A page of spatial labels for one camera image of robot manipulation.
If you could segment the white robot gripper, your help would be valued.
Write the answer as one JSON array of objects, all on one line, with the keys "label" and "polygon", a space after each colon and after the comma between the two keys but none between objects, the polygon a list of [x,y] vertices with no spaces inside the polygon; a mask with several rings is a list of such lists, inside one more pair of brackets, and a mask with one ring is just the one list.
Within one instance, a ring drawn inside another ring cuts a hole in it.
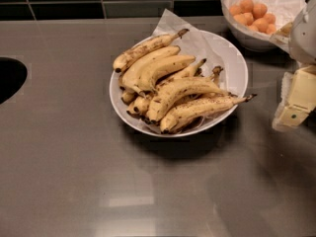
[{"label": "white robot gripper", "polygon": [[305,65],[281,80],[280,103],[272,128],[288,132],[301,125],[316,108],[316,0],[308,0],[290,31],[290,56]]}]

